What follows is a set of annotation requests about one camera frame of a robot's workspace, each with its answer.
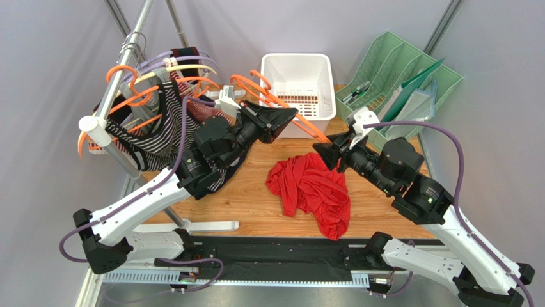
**black and white striped garment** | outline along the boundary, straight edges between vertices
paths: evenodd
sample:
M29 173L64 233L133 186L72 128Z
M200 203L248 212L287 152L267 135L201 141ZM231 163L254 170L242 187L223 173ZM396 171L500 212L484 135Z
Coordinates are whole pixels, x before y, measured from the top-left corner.
M108 119L106 131L119 138L119 142L129 152L140 171L159 171L176 159L180 148L182 133L182 97L175 81L158 84L159 110L161 118L155 121L145 135L132 134L119 123ZM184 150L193 145L193 133L201 123L187 110L186 137ZM220 170L221 179L209 186L214 192L225 181L224 169Z

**wooden table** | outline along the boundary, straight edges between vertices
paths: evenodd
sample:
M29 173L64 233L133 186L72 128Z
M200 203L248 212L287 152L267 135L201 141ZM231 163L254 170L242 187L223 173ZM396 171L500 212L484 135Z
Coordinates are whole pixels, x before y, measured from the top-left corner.
M329 122L326 134L346 131L346 124L339 118ZM420 151L416 138L412 144ZM277 139L265 145L257 141L237 174L215 194L199 201L190 198L172 205L183 218L194 222L240 222L235 232L199 233L199 235L251 235L279 237L323 237L312 214L297 211L295 217L282 214L280 197L269 192L265 185L269 170L278 162L296 155L314 152L313 139ZM144 176L150 180L157 172ZM346 171L346 186L351 199L351 219L343 237L370 237L376 231L389 233L398 238L433 238L431 233L414 225L391 207L393 198L387 198L372 184L351 169ZM147 223L171 223L160 212Z

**green plastic tray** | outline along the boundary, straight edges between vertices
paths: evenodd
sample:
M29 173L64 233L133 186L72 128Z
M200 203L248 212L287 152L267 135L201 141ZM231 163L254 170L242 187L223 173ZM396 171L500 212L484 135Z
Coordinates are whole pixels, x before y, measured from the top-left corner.
M373 41L352 81L335 93L337 116L344 122L347 122L347 117L354 110L363 106L367 106L372 111L379 112L384 103L390 99L393 91L401 83L435 62L437 62L435 59L424 54L410 43L405 42L399 36L391 32L386 32ZM449 94L463 77L452 69L441 65L426 79L420 88L424 89L428 87L433 79L437 79L438 81L435 106L437 111L445 103ZM371 81L371 84L365 94L350 104L344 104L341 101L341 99L366 81ZM406 135L406 139L411 139L421 130L422 127L415 127L411 133ZM377 150L382 150L386 142L387 139L380 131L373 130L369 134L368 143L373 145Z

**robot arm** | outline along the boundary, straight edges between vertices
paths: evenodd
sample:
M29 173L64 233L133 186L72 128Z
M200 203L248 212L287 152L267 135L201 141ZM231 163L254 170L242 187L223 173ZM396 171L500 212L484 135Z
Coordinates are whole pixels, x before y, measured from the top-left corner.
M133 229L162 209L202 193L221 178L219 168L229 167L257 140L272 143L296 113L297 109L274 109L242 102L237 110L235 126L229 125L221 116L213 116L195 130L194 143L182 154L175 175L167 179L173 163L122 200L94 212L77 211L73 216L76 227L93 223L79 232L93 272L104 274L126 261L179 257L193 244L186 230L138 233ZM149 192L151 187L165 179L167 181L163 185ZM103 220L104 216L129 202L130 209Z
M338 171L345 171L352 168L388 197L393 196L392 206L401 215L433 233L460 260L438 258L376 233L375 236L382 240L371 254L374 261L382 258L387 265L403 267L433 279L458 294L468 306L521 306L523 298L514 290L517 284L510 272L505 272L472 237L477 234L483 238L463 214L472 233L462 227L450 193L418 172L424 162L423 156L404 138L388 141L380 154L365 146L368 130L358 127L369 120L377 121L374 113L366 108L359 110L352 115L349 131L328 136L332 144L317 143L314 149L329 169L338 166ZM535 273L531 266L509 260L490 242L483 241L524 284L531 282Z

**clothes hanger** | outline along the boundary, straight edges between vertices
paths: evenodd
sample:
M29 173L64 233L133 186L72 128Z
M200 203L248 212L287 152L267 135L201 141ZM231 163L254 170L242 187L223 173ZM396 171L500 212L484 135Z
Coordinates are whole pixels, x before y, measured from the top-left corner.
M205 57L211 59L211 57L210 57L210 55L209 55L208 52L203 51L203 50L198 50L198 49L197 49L197 51L199 52L199 55L202 55L202 56L205 56ZM171 56L171 55L172 55L172 50L169 50L169 51L165 51L165 52L163 52L163 53L160 53L160 54L156 55L155 57L153 57L153 58L151 58L151 59L148 59L148 60L146 60L146 61L143 61L142 63L136 65L136 69L141 69L142 67L145 67L145 66L147 66L147 65L149 65L149 64L151 64L151 63L153 63L153 62L159 61L159 60L161 60L161 59L163 59L163 58L167 58L167 57L169 57L169 56Z
M195 68L196 68L196 69L201 68L201 69L204 69L204 70L205 70L205 69L208 69L209 71L212 71L212 72L214 72L215 74L217 74L216 71L213 70L212 68L210 68L210 67L208 67L208 66L206 66L206 65L197 65L197 64L193 64L193 65L176 65L176 66L172 66L172 67L167 67L167 68L166 68L166 71L167 71L167 72L172 72L172 71L176 71L176 70L195 69ZM154 72L150 72L149 74L143 75L143 76L141 76L141 77L138 77L136 80L134 80L134 77L136 76L136 75L135 75L136 70L134 70L132 67L129 67L129 66L124 67L124 69L130 70L130 72L131 72L132 75L133 75L133 80L131 81L131 84L130 84L130 86L129 86L129 88L131 88L131 91L133 91L133 93L136 92L136 90L134 89L134 85L135 85L136 83L139 83L139 82L141 82L141 81L144 81L144 80L147 80L147 79L149 79L149 78L152 78L152 77L155 77L155 76L156 76L156 74L155 74ZM113 72L115 72L115 71L117 71L117 70L110 70L110 71L108 72L108 74L106 75L106 81L109 80L109 78L111 77L111 74L113 74ZM209 79L208 79L208 73L205 74L204 78L205 78L206 80L209 80ZM203 81L203 80L199 80L199 83L196 85L196 87L197 87L197 89L195 90L195 97L196 97L196 98L202 96L202 95L209 89L209 87L207 86L203 91L201 91L200 93L198 92L199 87L200 87L202 81ZM191 91L193 88L194 88L194 86L188 88L184 93L186 93L186 92L188 92L188 91ZM136 104L136 105L134 105L134 104L129 104L129 105L130 105L130 106L139 106L140 104ZM119 110L119 109L120 109L122 106L124 106L124 105L125 105L125 104L123 104L123 105L120 104L120 105L118 105L117 107L112 108L112 109L110 110L110 113L109 113L109 114L114 113L115 111ZM147 124L152 123L152 122L154 122L155 120L158 120L158 119L160 119L160 118L161 118L161 116L154 116L153 118L147 120L145 123L146 123L146 125L147 125ZM142 127L144 127L144 126L145 126L145 124L142 123L142 124L138 125L138 127L133 127L133 128L128 129L128 132L131 132L131 133L132 133L132 132L135 132L135 131L137 131L139 128L142 128ZM84 143L84 141L86 141L86 140L87 140L87 141L92 141L92 139L89 138L84 132L81 132L80 135L79 135L79 137L78 137L78 142L77 142L77 144L78 144L77 152L78 152L79 157L80 157L81 159L83 159L83 143ZM100 147L100 146L91 146L91 147L89 147L89 150L98 150L98 149L101 149L101 147Z
M214 64L216 67L219 67L219 65L216 63L216 61L214 61L213 59L211 58L208 58L208 57L205 57L205 56L179 56L177 58L175 58L176 61L191 61L191 60L204 60L204 61L209 61L211 62L212 64ZM151 72L152 70L156 69L156 68L159 68L161 66L163 66L164 63L156 63L156 64L153 64L153 65L140 65L137 67L137 70L140 71L140 74L147 74L148 72ZM131 75L132 74L125 74L125 76L123 76L123 81L124 82L128 82L129 79L131 78Z
M178 61L180 60L180 58L164 58L163 59L163 62L165 64L165 67L171 67L171 66L176 66L178 65ZM204 95L208 90L209 90L209 87L206 86L204 90L202 90L201 92L199 92L199 89L201 88L201 84L202 82L199 81L197 83L197 90L195 90L195 95L193 97L195 98L198 98L202 95Z
M208 78L208 73L206 73L206 74L204 75L204 78ZM194 90L195 88L196 88L196 90L195 90L195 96L194 96L195 98L198 98L199 96L204 95L204 93L208 90L209 87L207 86L203 91L201 91L200 95L198 95L198 90L199 90L198 87L199 87L199 85L201 84L201 82L202 82L202 81L199 81L198 84L192 85L192 86L189 87L186 91L180 93L180 96L184 96L186 93L188 93L188 92ZM152 111L157 111L157 110L159 110L159 107L158 107L158 106L155 107ZM160 119L160 118L161 118L161 114L158 114L157 116L154 116L153 118L150 118L149 120L147 120L147 121L145 121L145 122L143 122L143 123L140 123L140 124L137 125L137 126L131 127L131 128L129 128L129 129L127 129L127 127L124 127L124 128L127 129L127 132L129 132L129 133L134 133L134 132L136 132L138 129L140 129L140 128L142 128L142 127L145 127L146 125L149 125L150 123L152 123L152 122L154 122L154 121L156 121L156 120L158 120L158 119ZM138 122L138 120L139 120L138 118L135 118L132 122L126 123L125 126L130 127L130 126L134 125L136 122ZM114 138L112 138L112 141L117 141L117 139L118 139L117 137L114 137ZM84 140L93 141L89 136L84 136ZM89 148L88 148L88 150L100 150L100 149L102 149L102 147L100 147L99 145L89 146ZM81 150L82 150L82 148L78 148L78 152L80 153L80 156L81 156Z
M188 68L208 68L210 71L212 71L212 72L214 72L216 74L215 70L213 70L210 67L207 67L205 65L179 65L179 66L174 66L174 67L168 67L166 70L168 72L171 72L171 71L176 71L176 70L180 70L180 69L188 69ZM108 71L108 73L106 74L106 81L109 82L112 74L114 74L118 70L129 70L132 73L132 80L131 80L131 82L129 84L129 88L133 92L134 96L127 99L127 100L125 100L125 101L123 101L121 104L118 104L117 106L113 107L110 110L109 114L114 113L115 111L119 110L121 107L126 106L126 105L129 105L129 106L142 106L142 105L146 104L146 102L148 102L151 99L151 93L153 91L156 91L156 90L159 89L159 87L157 85L155 85L155 86L152 86L151 88L149 88L147 90L144 90L142 92L136 91L136 89L134 88L134 85L137 82L147 80L147 79L149 79L151 77L154 77L156 74L154 72L150 72L147 75L144 75L144 76L141 76L140 78L137 78L136 77L136 70L134 68L128 66L128 65L116 65L116 66L112 67ZM215 87L217 87L219 89L219 86L214 81L212 81L212 80L210 80L208 78L204 78L204 77L184 77L184 78L177 78L177 79L174 79L172 81L175 81L176 83L182 83L182 82L194 81L194 80L197 80L197 81L200 81L200 82L205 81L207 83L211 83L211 84L213 84ZM144 99L142 101L135 102L136 99L141 98L141 97L144 97ZM149 124L150 122L152 122L152 120L157 120L159 118L160 118L160 116L159 117L154 116L153 118L149 119L146 124ZM86 139L87 139L87 134L82 132L80 134L80 138L78 139L78 153L79 153L79 156L80 156L81 159L83 159L83 151L82 151L83 142Z
M251 76L255 75L259 79L261 79L265 83L265 88L259 86L257 83L241 75L232 75L230 82L231 83L236 82L241 88L244 88L247 93L250 93L252 96L256 97L257 99L259 99L260 101L262 101L264 104L266 104L269 107L276 107L273 103L278 104L282 107L286 107L286 108L290 107L282 99L278 98L277 96L269 92L269 90L271 90L273 87L264 76L262 76L256 70L251 70L250 75ZM260 95L257 95L256 93L254 93L252 90L246 87L246 85L243 82L251 85L254 89L259 91L265 98L262 98ZM315 138L321 143L329 143L329 139L326 137L326 135L322 133L320 129L316 128L316 126L310 123L303 115L297 113L296 117L301 121L301 123L305 124L308 127L308 129L306 127L303 127L303 125L301 125L298 122L292 121L293 124L298 126L301 130L305 131L307 134L311 135L311 137Z

